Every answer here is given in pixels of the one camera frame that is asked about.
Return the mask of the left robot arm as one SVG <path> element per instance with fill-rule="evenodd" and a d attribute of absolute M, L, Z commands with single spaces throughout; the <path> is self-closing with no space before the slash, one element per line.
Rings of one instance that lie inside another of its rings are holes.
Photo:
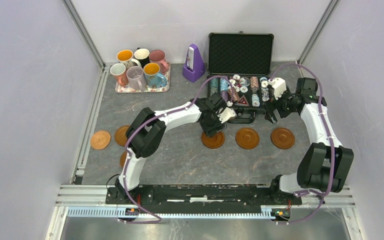
<path fill-rule="evenodd" d="M 143 108 L 125 133 L 126 159 L 115 182 L 119 199 L 125 204 L 136 200 L 136 188 L 145 161 L 157 151 L 166 132 L 199 123 L 204 135 L 210 138 L 224 130 L 227 122 L 236 116 L 235 110 L 218 93 L 209 98 L 195 97 L 171 109 L 153 111 L 149 107 Z"/>

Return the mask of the wooden coaster two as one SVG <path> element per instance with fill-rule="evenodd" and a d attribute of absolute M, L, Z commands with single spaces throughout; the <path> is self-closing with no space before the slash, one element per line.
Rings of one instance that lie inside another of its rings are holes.
<path fill-rule="evenodd" d="M 236 132 L 235 141 L 239 147 L 251 150 L 258 146 L 260 137 L 253 128 L 244 127 Z"/>

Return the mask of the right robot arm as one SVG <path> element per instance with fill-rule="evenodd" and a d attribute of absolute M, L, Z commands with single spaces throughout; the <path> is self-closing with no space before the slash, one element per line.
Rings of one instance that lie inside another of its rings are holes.
<path fill-rule="evenodd" d="M 280 77 L 267 81 L 269 99 L 264 102 L 265 118 L 271 123 L 297 113 L 303 120 L 310 146 L 295 173 L 278 175 L 271 183 L 269 199 L 282 204 L 289 194 L 305 196 L 314 193 L 327 196 L 342 191 L 352 162 L 353 150 L 346 148 L 335 136 L 328 118 L 327 103 L 322 89 L 314 78 L 297 80 L 292 93 L 286 81 Z"/>

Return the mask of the woven rattan coaster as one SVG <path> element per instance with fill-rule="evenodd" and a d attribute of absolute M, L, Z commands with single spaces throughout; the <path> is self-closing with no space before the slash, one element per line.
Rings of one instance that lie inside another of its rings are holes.
<path fill-rule="evenodd" d="M 109 145 L 110 141 L 111 134 L 108 131 L 100 130 L 90 138 L 90 146 L 95 150 L 102 150 Z"/>

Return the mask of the wooden coaster one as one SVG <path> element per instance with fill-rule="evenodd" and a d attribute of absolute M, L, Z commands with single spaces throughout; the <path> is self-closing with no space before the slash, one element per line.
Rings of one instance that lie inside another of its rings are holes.
<path fill-rule="evenodd" d="M 119 160 L 119 164 L 120 164 L 120 167 L 123 168 L 125 166 L 125 163 L 126 163 L 126 159 L 127 159 L 127 152 L 124 151 L 120 157 L 120 160 Z"/>

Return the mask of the wooden coaster three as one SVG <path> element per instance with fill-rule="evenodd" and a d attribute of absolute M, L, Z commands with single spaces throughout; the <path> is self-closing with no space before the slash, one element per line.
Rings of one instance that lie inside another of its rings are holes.
<path fill-rule="evenodd" d="M 126 132 L 129 127 L 130 125 L 123 125 L 115 131 L 114 140 L 118 145 L 122 147 L 124 147 L 127 143 L 128 137 L 126 136 Z"/>

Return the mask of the wooden coaster four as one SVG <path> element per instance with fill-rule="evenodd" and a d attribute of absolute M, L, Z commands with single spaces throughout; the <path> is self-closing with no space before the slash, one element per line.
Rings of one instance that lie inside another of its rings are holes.
<path fill-rule="evenodd" d="M 220 148 L 225 143 L 225 135 L 222 131 L 217 132 L 214 136 L 208 137 L 204 132 L 201 134 L 202 144 L 209 149 Z"/>

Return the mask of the wooden coaster five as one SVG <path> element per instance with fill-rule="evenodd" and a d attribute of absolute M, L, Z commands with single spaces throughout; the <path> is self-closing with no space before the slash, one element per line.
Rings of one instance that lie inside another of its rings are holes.
<path fill-rule="evenodd" d="M 272 144 L 282 150 L 290 149 L 295 144 L 295 136 L 291 130 L 285 127 L 275 128 L 270 134 Z"/>

